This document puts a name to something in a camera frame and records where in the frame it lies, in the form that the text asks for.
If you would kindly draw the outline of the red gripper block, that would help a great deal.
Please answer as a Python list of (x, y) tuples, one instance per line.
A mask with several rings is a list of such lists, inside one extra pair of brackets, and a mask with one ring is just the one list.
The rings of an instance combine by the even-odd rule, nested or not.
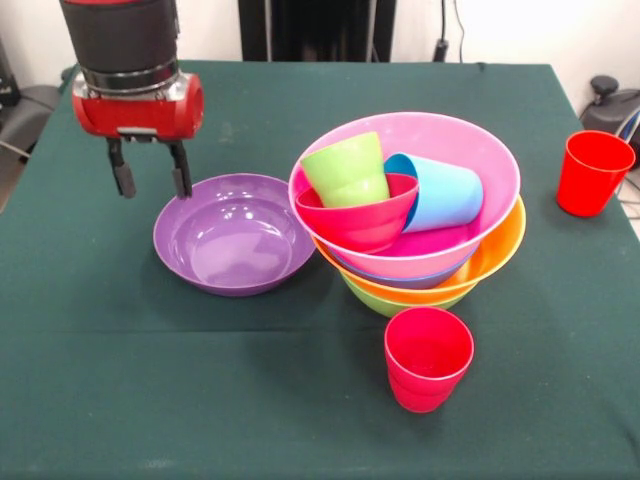
[[(72, 107), (89, 134), (107, 137), (107, 152), (118, 192), (134, 198), (136, 187), (119, 137), (154, 137), (159, 141), (191, 139), (202, 125), (204, 93), (195, 74), (180, 74), (175, 82), (154, 92), (115, 97), (92, 91), (84, 76), (72, 82)], [(186, 150), (181, 141), (167, 144), (174, 162), (172, 176), (180, 199), (192, 196)]]

